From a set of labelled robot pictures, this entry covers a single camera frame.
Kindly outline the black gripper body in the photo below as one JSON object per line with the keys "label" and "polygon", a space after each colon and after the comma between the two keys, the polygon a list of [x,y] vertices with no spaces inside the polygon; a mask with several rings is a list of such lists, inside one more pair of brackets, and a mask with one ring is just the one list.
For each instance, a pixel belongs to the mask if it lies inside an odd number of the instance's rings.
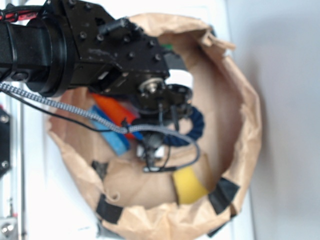
{"label": "black gripper body", "polygon": [[179,55],[134,22],[113,18],[100,5],[64,0],[69,48],[67,87],[86,87],[98,96],[128,99],[134,124],[167,126],[192,113],[193,78]]}

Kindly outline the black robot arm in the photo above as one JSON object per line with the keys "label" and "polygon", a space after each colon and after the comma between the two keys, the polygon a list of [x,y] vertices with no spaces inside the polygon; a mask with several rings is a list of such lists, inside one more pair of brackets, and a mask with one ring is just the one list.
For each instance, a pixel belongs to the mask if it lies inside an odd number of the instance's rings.
{"label": "black robot arm", "polygon": [[[172,71],[158,40],[101,5],[47,0],[9,5],[0,12],[0,89],[98,122],[111,132],[161,143],[195,144],[166,124],[191,113],[191,91],[169,83]],[[140,114],[119,126],[96,113],[53,101],[86,87],[99,96],[125,97]]]}

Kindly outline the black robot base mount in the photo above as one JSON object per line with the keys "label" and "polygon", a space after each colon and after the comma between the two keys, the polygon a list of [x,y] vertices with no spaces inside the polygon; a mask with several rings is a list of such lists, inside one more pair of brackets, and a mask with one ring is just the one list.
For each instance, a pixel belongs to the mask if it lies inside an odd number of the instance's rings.
{"label": "black robot base mount", "polygon": [[11,168],[11,116],[0,105],[0,178]]}

